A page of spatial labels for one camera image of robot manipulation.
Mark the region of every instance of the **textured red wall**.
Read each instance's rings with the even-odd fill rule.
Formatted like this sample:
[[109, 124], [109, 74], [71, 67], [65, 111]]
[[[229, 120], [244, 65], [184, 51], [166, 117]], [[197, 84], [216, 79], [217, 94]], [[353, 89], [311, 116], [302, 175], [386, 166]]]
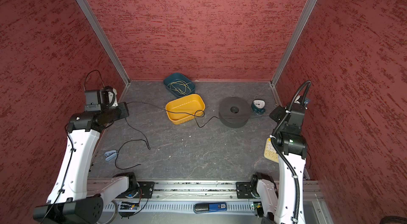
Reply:
[[270, 80], [306, 0], [88, 0], [130, 79]]
[[335, 223], [407, 216], [407, 0], [318, 0], [277, 84], [311, 79], [304, 125]]
[[99, 69], [119, 92], [124, 83], [75, 0], [0, 0], [0, 14], [0, 220], [34, 223], [62, 163], [64, 125], [83, 111], [85, 74]]

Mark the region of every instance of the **yellow plastic container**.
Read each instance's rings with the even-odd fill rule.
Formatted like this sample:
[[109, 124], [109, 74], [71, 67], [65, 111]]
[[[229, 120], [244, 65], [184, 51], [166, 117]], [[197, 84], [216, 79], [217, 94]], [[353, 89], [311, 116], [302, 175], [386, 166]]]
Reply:
[[[188, 114], [174, 114], [167, 112], [168, 118], [175, 124], [179, 125], [183, 122], [194, 119], [193, 114], [198, 110], [205, 110], [205, 103], [201, 96], [198, 94], [190, 94], [185, 97], [170, 101], [165, 106], [165, 109], [176, 113], [188, 113]], [[201, 116], [202, 111], [197, 112], [195, 115]]]

